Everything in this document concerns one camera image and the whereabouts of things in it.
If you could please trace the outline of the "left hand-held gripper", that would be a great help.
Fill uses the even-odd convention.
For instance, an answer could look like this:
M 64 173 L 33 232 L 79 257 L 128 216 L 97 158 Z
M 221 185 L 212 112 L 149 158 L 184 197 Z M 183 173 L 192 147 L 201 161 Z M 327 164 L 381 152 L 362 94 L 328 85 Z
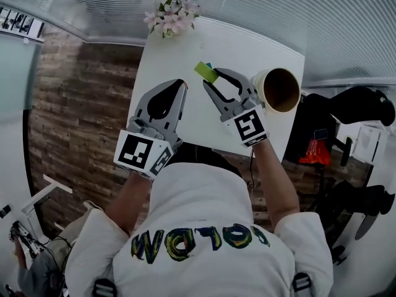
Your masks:
M 145 93 L 128 128 L 119 133 L 115 164 L 154 180 L 183 142 L 176 128 L 186 95 L 182 79 L 163 82 Z

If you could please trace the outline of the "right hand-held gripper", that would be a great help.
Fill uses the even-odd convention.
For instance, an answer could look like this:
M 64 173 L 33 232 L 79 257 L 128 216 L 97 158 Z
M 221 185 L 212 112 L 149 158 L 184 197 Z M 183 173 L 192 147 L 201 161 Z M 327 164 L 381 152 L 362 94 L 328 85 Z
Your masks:
M 221 113 L 220 120 L 223 125 L 245 147 L 266 140 L 268 134 L 264 109 L 257 97 L 257 90 L 249 79 L 231 69 L 215 68 L 214 72 L 235 86 L 242 99 L 237 101 L 234 98 L 226 98 L 213 84 L 203 81 L 206 92 Z

